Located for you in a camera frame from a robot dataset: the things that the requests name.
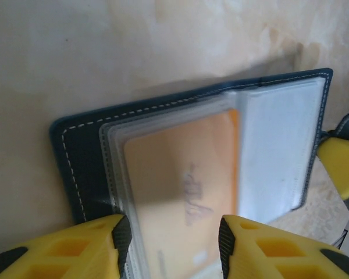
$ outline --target card holder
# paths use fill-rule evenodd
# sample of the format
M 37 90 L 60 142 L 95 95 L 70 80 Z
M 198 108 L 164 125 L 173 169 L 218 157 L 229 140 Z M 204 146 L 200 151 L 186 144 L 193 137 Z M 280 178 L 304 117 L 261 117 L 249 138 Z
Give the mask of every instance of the card holder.
M 247 88 L 250 90 L 261 87 L 267 88 L 278 84 L 284 86 L 292 81 L 316 77 L 323 78 L 325 82 L 320 97 L 320 105 L 317 107 L 318 115 L 314 125 L 315 136 L 309 140 L 312 145 L 309 148 L 309 158 L 303 166 L 305 169 L 305 185 L 302 199 L 292 209 L 301 206 L 305 200 L 305 189 L 318 144 L 317 138 L 320 134 L 323 110 L 332 77 L 330 69 L 232 81 L 57 120 L 50 129 L 50 137 L 76 223 L 96 219 L 120 210 L 111 202 L 111 193 L 106 179 L 104 157 L 99 137 L 99 131 L 103 124 L 131 121 L 136 117 L 147 117 L 152 112 L 167 112 L 169 109 L 195 104 L 210 96 L 218 96 L 228 90 L 244 91 Z

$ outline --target white stitching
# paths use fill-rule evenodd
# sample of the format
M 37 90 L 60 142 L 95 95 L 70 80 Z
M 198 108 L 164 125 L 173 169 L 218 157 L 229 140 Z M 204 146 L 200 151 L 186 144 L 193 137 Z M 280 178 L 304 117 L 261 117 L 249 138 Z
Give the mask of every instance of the white stitching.
M 235 89 L 235 88 L 239 88 L 239 87 L 247 87 L 247 86 L 252 86 L 252 85 L 261 85 L 261 84 L 270 84 L 270 83 L 277 83 L 279 81 L 287 81 L 287 80 L 298 80 L 298 79 L 302 79 L 304 77 L 312 77 L 312 76 L 319 76 L 321 74 L 324 74 L 326 75 L 326 84 L 325 84 L 325 88 L 323 90 L 323 92 L 326 92 L 327 89 L 328 89 L 328 81 L 329 81 L 329 74 L 328 73 L 316 73 L 316 74 L 308 74 L 308 75 L 305 75 L 305 76 L 299 76 L 299 77 L 290 77 L 290 78 L 283 78 L 283 79 L 280 79 L 280 80 L 272 80 L 272 81 L 265 81 L 265 82 L 260 82 L 260 83 L 251 83 L 251 84 L 240 84 L 240 85 L 234 85 L 234 86 L 229 86 L 229 87 L 225 87 L 225 88 L 220 88 L 220 89 L 217 89 L 217 90 L 213 90 L 213 91 L 209 91 L 209 92 L 206 92 L 206 93 L 203 93 L 203 94 L 199 94 L 199 95 L 196 95 L 194 97 L 189 97 L 188 99 L 182 99 L 182 100 L 178 100 L 176 102 L 172 102 L 172 104 L 176 104 L 176 103 L 182 103 L 182 102 L 187 102 L 189 100 L 192 100 L 192 99 L 196 99 L 196 98 L 199 98 L 199 97 L 202 97 L 202 96 L 207 96 L 207 95 L 210 95 L 212 93 L 216 93 L 216 92 L 219 92 L 219 91 L 225 91 L 225 90 L 230 90 L 230 89 Z M 321 106 L 320 106 L 320 112 L 319 112 L 319 117 L 321 120 L 323 118 L 323 110 L 324 110 L 324 107 L 325 107 L 325 104 L 324 104 L 324 99 L 321 103 Z M 103 121 L 103 119 L 98 119 L 96 122 L 101 122 Z M 86 124 L 94 124 L 96 123 L 94 121 L 90 121 L 90 122 L 87 122 Z M 318 130 L 318 126 L 321 125 L 321 121 L 318 121 L 318 125 L 317 125 L 317 130 Z M 78 127 L 83 127 L 85 126 L 85 124 L 79 124 Z M 76 128 L 76 126 L 70 126 L 69 128 L 65 129 L 62 133 L 62 144 L 63 144 L 63 148 L 65 150 L 65 154 L 66 154 L 66 159 L 67 159 L 67 163 L 70 167 L 70 171 L 71 171 L 71 174 L 72 174 L 72 180 L 74 182 L 74 186 L 75 186 L 75 189 L 76 189 L 76 192 L 77 192 L 77 196 L 79 197 L 79 202 L 80 202 L 80 206 L 81 206 L 81 211 L 83 212 L 83 217 L 84 217 L 84 221 L 87 221 L 87 218 L 86 218 L 86 213 L 84 211 L 84 206 L 83 206 L 83 203 L 81 201 L 81 198 L 80 198 L 80 193 L 79 193 L 79 188 L 77 186 L 77 183 L 76 183 L 76 179 L 75 179 L 75 176 L 74 176 L 74 170 L 73 168 L 71 167 L 71 161 L 69 160 L 69 154 L 67 152 L 67 149 L 66 149 L 66 144 L 65 144 L 65 137 L 64 135 L 67 133 L 68 130 L 72 130 Z M 319 139 L 319 135 L 320 133 L 316 133 L 316 136 L 315 136 L 315 139 L 314 139 L 314 145 L 313 145 L 313 149 L 315 150 L 316 147 L 318 146 L 318 139 Z M 315 158 L 315 154 L 311 157 L 310 161 L 309 161 L 309 167 L 312 166 L 313 162 L 314 162 L 314 158 Z M 305 185 L 308 184 L 308 180 L 309 180 L 309 176 L 307 174 L 307 178 L 305 180 Z

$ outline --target black rubber pad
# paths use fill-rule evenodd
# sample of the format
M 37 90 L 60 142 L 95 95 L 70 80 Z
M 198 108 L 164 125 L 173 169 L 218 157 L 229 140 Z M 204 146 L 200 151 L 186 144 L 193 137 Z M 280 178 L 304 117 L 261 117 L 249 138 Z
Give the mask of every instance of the black rubber pad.
M 338 268 L 342 269 L 342 271 L 349 275 L 349 257 L 328 249 L 322 249 L 320 251 Z
M 225 218 L 222 218 L 219 229 L 219 249 L 224 279 L 227 279 L 227 276 L 229 276 L 229 257 L 234 252 L 235 240 L 235 236 L 232 230 L 229 228 L 229 225 L 227 224 Z
M 111 232 L 115 248 L 119 252 L 117 266 L 120 277 L 124 275 L 124 266 L 127 260 L 128 248 L 132 240 L 132 233 L 127 216 L 124 216 Z
M 22 257 L 28 249 L 26 247 L 17 247 L 0 254 L 0 273 L 7 269 L 17 259 Z

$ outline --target yellow clamp jaw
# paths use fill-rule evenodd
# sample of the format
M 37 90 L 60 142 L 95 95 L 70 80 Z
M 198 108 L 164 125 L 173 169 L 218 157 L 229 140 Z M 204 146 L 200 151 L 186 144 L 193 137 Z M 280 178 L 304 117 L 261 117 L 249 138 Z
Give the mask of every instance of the yellow clamp jaw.
M 0 279 L 118 279 L 130 241 L 126 216 L 89 221 L 0 254 Z
M 337 248 L 238 216 L 223 216 L 219 249 L 225 279 L 349 279 Z
M 321 143 L 318 157 L 349 210 L 349 114 Z

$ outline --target orange card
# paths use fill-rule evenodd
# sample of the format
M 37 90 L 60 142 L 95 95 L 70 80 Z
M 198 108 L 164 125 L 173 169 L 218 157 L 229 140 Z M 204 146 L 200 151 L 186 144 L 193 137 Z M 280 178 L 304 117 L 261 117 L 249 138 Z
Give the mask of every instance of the orange card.
M 151 278 L 189 278 L 219 258 L 221 217 L 236 213 L 237 151 L 236 110 L 125 144 Z

